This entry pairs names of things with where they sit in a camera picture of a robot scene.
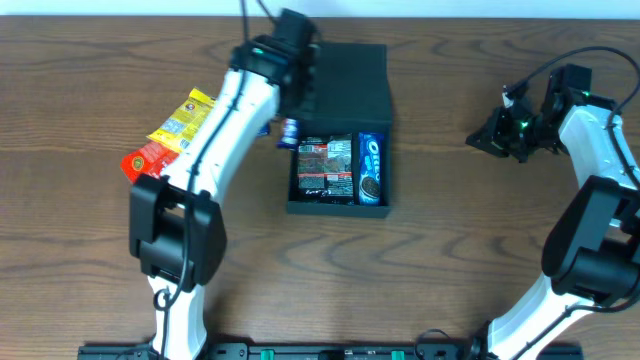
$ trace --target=red snack package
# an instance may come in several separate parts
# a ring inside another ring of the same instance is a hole
[[[136,182],[138,176],[143,173],[159,178],[162,170],[171,164],[178,155],[178,153],[151,141],[125,156],[120,163],[120,168],[131,183]]]

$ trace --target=dark snack bag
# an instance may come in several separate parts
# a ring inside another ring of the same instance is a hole
[[[308,137],[298,147],[298,189],[311,201],[353,204],[351,134]]]
[[[380,205],[380,149],[383,134],[360,133],[360,205]]]

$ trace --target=green connector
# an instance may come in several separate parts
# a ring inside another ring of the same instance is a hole
[[[276,353],[273,350],[262,350],[260,352],[260,360],[273,360],[276,357]]]
[[[391,360],[404,360],[404,351],[392,351]]]

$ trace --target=yellow snack bag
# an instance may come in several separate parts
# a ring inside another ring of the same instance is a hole
[[[181,153],[191,144],[214,104],[212,97],[193,88],[187,101],[147,138]]]

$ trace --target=black mounting rail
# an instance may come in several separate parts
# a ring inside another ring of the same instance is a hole
[[[464,341],[446,341],[413,345],[247,345],[244,343],[213,344],[201,360],[466,360]],[[82,346],[78,360],[157,360],[150,350],[127,352],[140,345]],[[551,345],[538,360],[583,360],[579,346]]]

